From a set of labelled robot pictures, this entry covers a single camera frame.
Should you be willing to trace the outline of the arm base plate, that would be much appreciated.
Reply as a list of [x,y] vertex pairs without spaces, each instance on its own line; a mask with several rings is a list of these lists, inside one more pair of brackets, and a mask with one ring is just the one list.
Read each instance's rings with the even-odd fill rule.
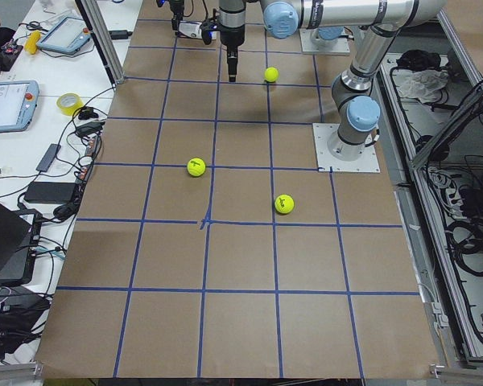
[[379,173],[375,146],[369,133],[360,145],[348,145],[339,139],[339,124],[314,123],[312,125],[319,172]]
[[300,40],[304,54],[341,56],[350,54],[348,39],[345,37],[323,39],[318,35],[318,30],[301,30]]

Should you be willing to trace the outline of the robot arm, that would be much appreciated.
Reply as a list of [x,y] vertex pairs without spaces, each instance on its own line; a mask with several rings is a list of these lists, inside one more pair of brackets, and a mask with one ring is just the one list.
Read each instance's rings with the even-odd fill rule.
[[[188,22],[184,1],[170,1],[172,30],[177,36],[201,39],[209,45],[213,36],[220,37],[229,54],[237,54],[246,37],[246,2],[219,1],[212,13],[205,9],[204,20]],[[313,40],[331,41],[344,36],[345,26],[322,24],[324,1],[261,1],[263,24],[276,39],[285,39],[298,29],[310,30]]]
[[332,98],[341,123],[327,141],[329,152],[344,161],[358,159],[381,110],[370,96],[374,76],[397,34],[404,27],[425,23],[444,1],[262,1],[265,28],[276,39],[298,29],[367,27],[350,66],[335,78]]

